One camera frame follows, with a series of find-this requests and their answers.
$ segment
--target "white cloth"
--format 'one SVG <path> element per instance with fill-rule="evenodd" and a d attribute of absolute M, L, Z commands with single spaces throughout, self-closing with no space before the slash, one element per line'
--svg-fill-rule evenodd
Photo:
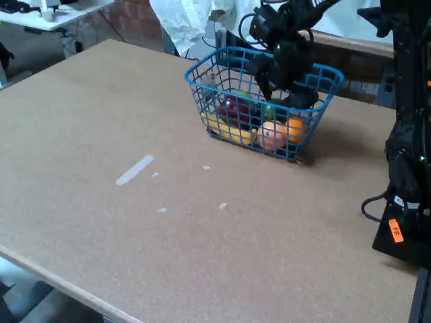
<path fill-rule="evenodd" d="M 223 27 L 238 36 L 241 18 L 260 6 L 260 1 L 150 0 L 150 4 L 177 51 L 183 55 L 205 35 L 205 28 L 212 11 L 225 11 L 219 21 Z M 323 19 L 313 29 L 359 40 L 392 42 L 392 35 L 377 38 L 376 28 L 356 13 L 359 8 L 376 7 L 379 4 L 379 0 L 342 0 L 325 13 Z M 278 9 L 278 7 L 280 4 L 274 5 L 274 8 Z M 242 34 L 248 40 L 253 40 L 246 36 L 251 19 L 250 17 L 242 24 Z"/>

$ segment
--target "white table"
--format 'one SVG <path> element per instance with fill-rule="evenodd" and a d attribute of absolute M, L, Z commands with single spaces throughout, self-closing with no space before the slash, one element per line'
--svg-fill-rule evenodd
<path fill-rule="evenodd" d="M 5 13 L 0 12 L 0 22 L 9 22 L 11 24 L 20 25 L 23 27 L 36 28 L 47 32 L 52 32 L 57 28 L 63 27 L 67 30 L 65 36 L 62 37 L 63 50 L 66 58 L 70 57 L 75 52 L 75 37 L 74 28 L 71 28 L 73 22 L 83 18 L 85 15 L 90 15 L 95 11 L 104 9 L 114 4 L 114 0 L 80 0 L 77 3 L 70 5 L 61 5 L 59 10 L 55 12 L 54 20 L 51 22 L 45 21 L 39 12 L 32 11 L 29 13 Z M 0 89 L 8 85 L 4 70 L 0 66 Z"/>

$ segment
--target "orange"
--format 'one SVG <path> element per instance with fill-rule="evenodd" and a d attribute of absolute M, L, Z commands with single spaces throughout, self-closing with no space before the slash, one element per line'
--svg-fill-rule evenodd
<path fill-rule="evenodd" d="M 288 127 L 278 121 L 265 121 L 257 131 L 256 138 L 262 148 L 274 151 L 286 146 Z"/>
<path fill-rule="evenodd" d="M 308 129 L 305 128 L 305 122 L 298 118 L 290 118 L 286 126 L 289 127 L 288 139 L 291 143 L 301 143 L 305 140 Z"/>

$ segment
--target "floor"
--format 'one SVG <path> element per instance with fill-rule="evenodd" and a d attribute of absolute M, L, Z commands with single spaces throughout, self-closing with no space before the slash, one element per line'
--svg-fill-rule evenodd
<path fill-rule="evenodd" d="M 128 43 L 163 50 L 162 43 L 155 40 L 128 34 L 123 34 L 123 37 Z M 116 39 L 117 35 L 112 30 L 93 29 L 82 29 L 78 34 L 78 39 L 84 42 L 84 48 L 94 45 L 96 40 L 103 41 L 107 38 Z M 0 24 L 0 42 L 15 55 L 6 71 L 8 78 L 24 71 L 37 73 L 65 59 L 59 34 L 45 32 L 36 35 L 25 32 L 20 26 Z M 11 305 L 21 300 L 30 288 L 29 283 L 14 286 L 5 295 L 6 303 Z M 101 317 L 74 299 L 54 290 L 22 322 L 101 323 Z"/>

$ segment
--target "brick wall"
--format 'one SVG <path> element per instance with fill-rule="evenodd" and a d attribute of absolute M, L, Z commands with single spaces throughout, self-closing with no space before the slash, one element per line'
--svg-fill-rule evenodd
<path fill-rule="evenodd" d="M 150 0 L 116 0 L 115 5 L 104 10 L 106 18 L 120 34 L 134 34 L 162 41 L 160 22 L 150 6 Z M 110 26 L 98 14 L 93 21 L 86 19 L 86 26 L 109 29 Z"/>

